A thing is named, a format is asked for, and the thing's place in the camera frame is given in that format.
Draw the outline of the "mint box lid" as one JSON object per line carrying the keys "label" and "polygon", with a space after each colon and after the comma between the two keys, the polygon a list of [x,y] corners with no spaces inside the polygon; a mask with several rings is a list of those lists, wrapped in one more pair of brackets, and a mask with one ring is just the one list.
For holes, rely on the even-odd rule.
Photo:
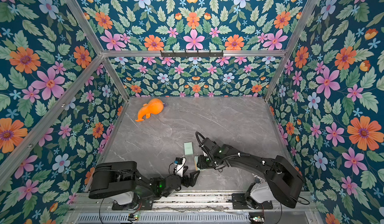
{"label": "mint box lid", "polygon": [[200,169],[198,168],[198,161],[199,161],[199,157],[198,156],[195,156],[194,157],[194,164],[195,164],[195,169],[196,171],[199,171]]}

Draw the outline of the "mint green box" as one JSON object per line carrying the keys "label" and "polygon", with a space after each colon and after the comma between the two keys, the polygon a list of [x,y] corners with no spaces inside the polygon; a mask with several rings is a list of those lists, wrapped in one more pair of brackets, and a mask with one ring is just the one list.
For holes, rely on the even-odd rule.
{"label": "mint green box", "polygon": [[184,143],[184,151],[186,156],[193,155],[194,154],[193,143],[192,142]]}

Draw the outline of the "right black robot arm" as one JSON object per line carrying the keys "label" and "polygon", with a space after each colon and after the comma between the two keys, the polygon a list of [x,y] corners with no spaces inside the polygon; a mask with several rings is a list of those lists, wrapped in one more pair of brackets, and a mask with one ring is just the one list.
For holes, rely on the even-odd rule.
{"label": "right black robot arm", "polygon": [[196,133],[199,148],[203,155],[198,157],[200,170],[238,168],[255,174],[265,180],[263,184],[253,185],[247,191],[247,197],[256,203],[276,200],[282,205],[294,209],[304,184],[304,178],[283,156],[262,158],[244,153],[230,146],[219,146],[216,142]]}

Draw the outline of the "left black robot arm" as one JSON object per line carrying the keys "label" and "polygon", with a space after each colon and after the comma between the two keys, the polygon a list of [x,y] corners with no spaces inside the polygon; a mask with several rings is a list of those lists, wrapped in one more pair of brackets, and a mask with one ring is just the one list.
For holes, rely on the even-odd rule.
{"label": "left black robot arm", "polygon": [[137,205],[166,198],[182,187],[194,187],[200,171],[186,175],[188,167],[177,169],[165,178],[144,177],[134,161],[99,164],[95,167],[89,198],[113,199],[115,209],[135,208]]}

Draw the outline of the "orange plush toy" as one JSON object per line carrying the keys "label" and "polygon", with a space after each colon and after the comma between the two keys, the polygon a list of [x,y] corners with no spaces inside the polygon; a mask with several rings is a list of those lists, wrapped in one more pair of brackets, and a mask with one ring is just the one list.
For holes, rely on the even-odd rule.
{"label": "orange plush toy", "polygon": [[164,105],[165,104],[158,98],[151,99],[148,103],[143,104],[139,110],[136,122],[142,122],[144,117],[149,119],[151,115],[158,115],[163,111]]}

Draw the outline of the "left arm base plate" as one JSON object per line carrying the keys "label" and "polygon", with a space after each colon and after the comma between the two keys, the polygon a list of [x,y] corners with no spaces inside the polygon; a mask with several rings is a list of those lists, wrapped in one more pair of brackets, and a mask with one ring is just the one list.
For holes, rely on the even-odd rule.
{"label": "left arm base plate", "polygon": [[139,211],[151,210],[154,201],[151,199],[140,198],[136,193],[128,192],[113,196],[113,211]]}

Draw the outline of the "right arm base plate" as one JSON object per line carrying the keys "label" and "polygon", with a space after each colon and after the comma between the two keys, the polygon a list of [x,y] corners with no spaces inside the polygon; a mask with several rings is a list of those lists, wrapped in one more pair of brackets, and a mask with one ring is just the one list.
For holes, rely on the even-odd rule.
{"label": "right arm base plate", "polygon": [[234,210],[272,210],[272,202],[266,201],[258,203],[251,197],[246,197],[245,193],[232,194],[229,200],[233,204]]}

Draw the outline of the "black hook rail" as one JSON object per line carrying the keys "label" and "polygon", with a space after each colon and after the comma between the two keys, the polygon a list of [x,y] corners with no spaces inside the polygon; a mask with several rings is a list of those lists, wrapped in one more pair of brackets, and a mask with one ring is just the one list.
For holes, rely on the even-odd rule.
{"label": "black hook rail", "polygon": [[161,57],[180,57],[180,58],[189,58],[189,57],[224,57],[223,51],[160,51]]}

